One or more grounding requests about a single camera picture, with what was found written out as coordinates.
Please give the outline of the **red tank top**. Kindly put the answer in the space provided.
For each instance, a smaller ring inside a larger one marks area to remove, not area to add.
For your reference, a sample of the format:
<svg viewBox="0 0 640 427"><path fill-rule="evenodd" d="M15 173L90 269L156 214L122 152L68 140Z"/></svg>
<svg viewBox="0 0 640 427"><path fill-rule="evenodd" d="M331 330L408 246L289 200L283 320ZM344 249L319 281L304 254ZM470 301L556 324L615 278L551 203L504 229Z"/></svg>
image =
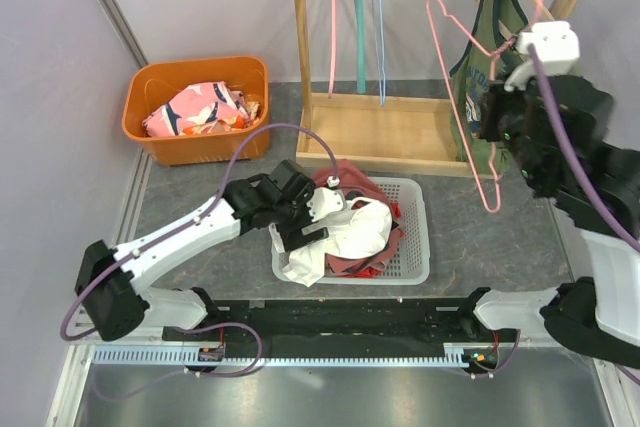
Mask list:
<svg viewBox="0 0 640 427"><path fill-rule="evenodd" d="M375 256L363 259L346 259L337 257L332 263L332 271L341 277L348 278L374 278L381 275L392 257L396 254L404 231L399 225L402 213L397 202L390 204L392 212L392 227L385 249Z"/></svg>

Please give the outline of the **white tank top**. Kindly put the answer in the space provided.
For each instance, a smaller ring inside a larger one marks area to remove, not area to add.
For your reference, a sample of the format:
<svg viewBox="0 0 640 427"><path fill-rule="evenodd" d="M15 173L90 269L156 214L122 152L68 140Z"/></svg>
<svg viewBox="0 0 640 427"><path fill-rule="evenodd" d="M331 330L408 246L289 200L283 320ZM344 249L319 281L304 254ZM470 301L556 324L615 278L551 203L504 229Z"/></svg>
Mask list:
<svg viewBox="0 0 640 427"><path fill-rule="evenodd" d="M287 280L309 287L326 274L333 277L386 268L402 237L390 206L380 200L356 197L347 208L322 219L327 237L288 254L282 268Z"/></svg>

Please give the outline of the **teal plastic hanger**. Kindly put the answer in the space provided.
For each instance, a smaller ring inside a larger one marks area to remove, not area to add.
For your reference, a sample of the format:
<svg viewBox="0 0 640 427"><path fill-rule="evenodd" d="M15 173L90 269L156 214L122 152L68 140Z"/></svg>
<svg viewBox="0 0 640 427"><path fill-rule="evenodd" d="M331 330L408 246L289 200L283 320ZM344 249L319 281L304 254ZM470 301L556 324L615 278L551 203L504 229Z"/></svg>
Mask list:
<svg viewBox="0 0 640 427"><path fill-rule="evenodd" d="M358 94L364 94L366 91L364 2L363 0L353 0L353 2L355 8L357 33L356 89Z"/></svg>

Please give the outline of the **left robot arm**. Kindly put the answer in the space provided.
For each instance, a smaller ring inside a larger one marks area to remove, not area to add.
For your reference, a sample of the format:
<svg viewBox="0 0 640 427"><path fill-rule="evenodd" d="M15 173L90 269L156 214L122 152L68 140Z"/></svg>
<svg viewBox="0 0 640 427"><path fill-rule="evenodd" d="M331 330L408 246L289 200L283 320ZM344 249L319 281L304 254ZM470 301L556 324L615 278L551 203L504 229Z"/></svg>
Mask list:
<svg viewBox="0 0 640 427"><path fill-rule="evenodd" d="M120 340L140 327L175 328L198 340L219 329L219 316L200 288L163 290L155 282L199 253L252 230L275 226L285 251L326 237L320 220L344 202L331 174L317 184L298 164L280 162L269 174L227 180L196 210L142 238L84 252L74 287L101 340Z"/></svg>

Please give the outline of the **blue wire hanger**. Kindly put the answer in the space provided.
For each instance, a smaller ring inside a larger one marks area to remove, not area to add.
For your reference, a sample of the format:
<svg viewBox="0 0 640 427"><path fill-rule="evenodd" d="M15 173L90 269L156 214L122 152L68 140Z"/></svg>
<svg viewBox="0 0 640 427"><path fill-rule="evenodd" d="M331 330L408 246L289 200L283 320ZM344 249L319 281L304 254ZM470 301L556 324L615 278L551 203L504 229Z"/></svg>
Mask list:
<svg viewBox="0 0 640 427"><path fill-rule="evenodd" d="M381 107L386 104L387 75L386 75L386 45L384 26L384 2L383 0L371 0L374 23L374 44L376 65L378 73L378 98Z"/></svg>

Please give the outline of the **pink plastic hanger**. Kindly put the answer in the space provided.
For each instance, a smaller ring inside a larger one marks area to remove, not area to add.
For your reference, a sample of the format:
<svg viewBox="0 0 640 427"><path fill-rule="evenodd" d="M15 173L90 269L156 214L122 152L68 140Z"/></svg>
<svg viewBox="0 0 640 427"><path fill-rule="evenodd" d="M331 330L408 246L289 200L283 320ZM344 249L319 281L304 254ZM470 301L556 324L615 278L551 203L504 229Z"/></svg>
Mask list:
<svg viewBox="0 0 640 427"><path fill-rule="evenodd" d="M337 15L336 15L336 0L330 0L330 71L328 82L328 98L333 96L335 75L336 75L336 60L337 60Z"/></svg>

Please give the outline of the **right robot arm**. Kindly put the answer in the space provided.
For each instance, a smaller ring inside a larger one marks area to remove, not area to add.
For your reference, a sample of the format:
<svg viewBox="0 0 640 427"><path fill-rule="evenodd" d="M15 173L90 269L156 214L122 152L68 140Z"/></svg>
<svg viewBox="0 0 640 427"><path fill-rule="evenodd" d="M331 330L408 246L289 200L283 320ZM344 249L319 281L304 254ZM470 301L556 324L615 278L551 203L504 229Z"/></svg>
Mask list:
<svg viewBox="0 0 640 427"><path fill-rule="evenodd" d="M581 76L490 83L480 137L500 141L536 198L572 220L592 272L546 295L533 317L563 347L639 366L639 153L605 142L613 97Z"/></svg>

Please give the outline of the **green tank top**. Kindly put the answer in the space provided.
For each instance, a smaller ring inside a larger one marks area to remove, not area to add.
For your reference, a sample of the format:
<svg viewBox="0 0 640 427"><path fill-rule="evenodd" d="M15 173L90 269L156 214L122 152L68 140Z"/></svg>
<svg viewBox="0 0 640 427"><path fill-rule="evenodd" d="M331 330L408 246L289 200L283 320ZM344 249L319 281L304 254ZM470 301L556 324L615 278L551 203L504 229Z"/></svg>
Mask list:
<svg viewBox="0 0 640 427"><path fill-rule="evenodd" d="M482 11L475 42L468 42L458 62L449 71L456 112L451 115L451 131L457 158L463 162L471 154L480 176L492 175L495 170L502 175L509 165L509 152L503 147L491 154L491 144L477 137L481 110L479 101L488 90L491 60L485 55L501 47L506 37L500 32L505 26L511 32L526 27L528 20L518 0L482 0Z"/></svg>

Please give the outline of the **dusty rose tank top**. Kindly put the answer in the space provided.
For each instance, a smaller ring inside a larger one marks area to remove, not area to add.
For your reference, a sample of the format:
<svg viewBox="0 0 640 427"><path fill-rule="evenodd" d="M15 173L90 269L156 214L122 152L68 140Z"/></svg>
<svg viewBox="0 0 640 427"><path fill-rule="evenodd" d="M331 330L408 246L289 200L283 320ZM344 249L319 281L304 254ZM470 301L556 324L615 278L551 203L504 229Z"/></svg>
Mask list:
<svg viewBox="0 0 640 427"><path fill-rule="evenodd" d="M387 203L392 203L377 186L347 160L338 162L339 188L343 192L346 202L356 197L367 197Z"/></svg>

